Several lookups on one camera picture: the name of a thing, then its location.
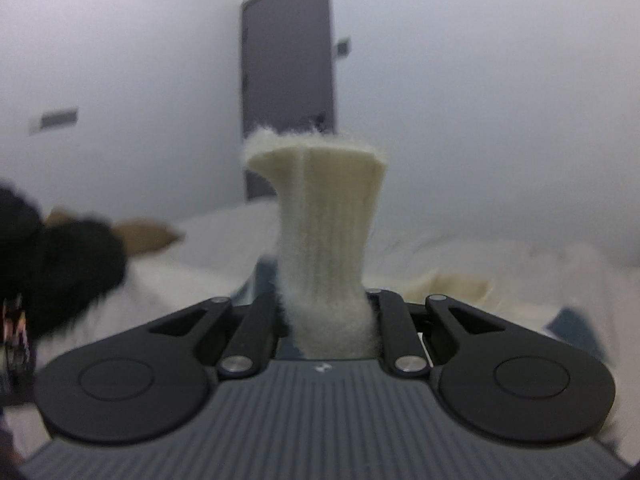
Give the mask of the fluffy cream white sweater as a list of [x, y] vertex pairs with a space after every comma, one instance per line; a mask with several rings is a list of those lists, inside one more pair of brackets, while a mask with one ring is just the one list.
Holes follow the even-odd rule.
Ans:
[[376, 148], [315, 132], [255, 129], [243, 165], [278, 196], [277, 292], [295, 347], [307, 359], [374, 359], [382, 342], [366, 290], [411, 302], [442, 294], [541, 332], [558, 311], [516, 299], [494, 280], [428, 269], [416, 278], [363, 274], [386, 159]]

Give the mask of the grey bed cover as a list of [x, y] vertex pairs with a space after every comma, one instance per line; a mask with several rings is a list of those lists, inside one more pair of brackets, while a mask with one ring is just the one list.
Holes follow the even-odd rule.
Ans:
[[[130, 261], [127, 281], [68, 332], [40, 344], [47, 363], [60, 354], [213, 296], [250, 289], [256, 263], [276, 253], [278, 208], [271, 200], [178, 224], [183, 238]], [[542, 330], [563, 308], [586, 318], [617, 386], [605, 439], [628, 462], [639, 457], [639, 272], [597, 249], [544, 250], [512, 240], [469, 240], [434, 230], [375, 228], [364, 281], [422, 299], [446, 274], [487, 282], [477, 305]]]

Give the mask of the black fluffy garment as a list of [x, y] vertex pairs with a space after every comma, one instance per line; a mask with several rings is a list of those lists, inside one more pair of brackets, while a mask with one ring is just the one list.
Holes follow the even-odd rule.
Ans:
[[61, 333], [126, 278], [124, 244], [95, 218], [46, 226], [13, 186], [1, 188], [1, 307], [26, 318], [30, 342]]

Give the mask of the brown pillow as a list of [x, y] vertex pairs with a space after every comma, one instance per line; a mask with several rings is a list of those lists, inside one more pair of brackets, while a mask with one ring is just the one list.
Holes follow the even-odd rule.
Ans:
[[73, 211], [61, 207], [53, 208], [44, 219], [44, 224], [46, 226], [62, 226], [62, 224], [79, 220], [96, 220], [104, 223], [114, 237], [120, 239], [129, 257], [161, 252], [186, 238], [185, 232], [179, 231], [163, 221], [137, 218], [111, 222], [98, 214], [75, 214]]

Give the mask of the dark grey door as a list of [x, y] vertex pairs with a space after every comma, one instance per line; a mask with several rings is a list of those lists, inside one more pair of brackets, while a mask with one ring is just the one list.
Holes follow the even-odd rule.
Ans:
[[330, 0], [245, 0], [241, 6], [244, 139], [335, 128]]

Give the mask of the wall vent plate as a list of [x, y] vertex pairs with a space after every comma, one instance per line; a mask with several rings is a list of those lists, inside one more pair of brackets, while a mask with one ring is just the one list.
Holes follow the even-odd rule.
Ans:
[[78, 122], [78, 108], [59, 108], [47, 110], [30, 118], [28, 132], [37, 134], [46, 130], [73, 127]]

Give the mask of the grey wall switch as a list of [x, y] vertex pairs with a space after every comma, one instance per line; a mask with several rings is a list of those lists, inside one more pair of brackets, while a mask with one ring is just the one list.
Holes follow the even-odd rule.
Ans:
[[341, 38], [337, 41], [335, 46], [335, 54], [338, 58], [344, 58], [349, 55], [350, 52], [350, 39]]

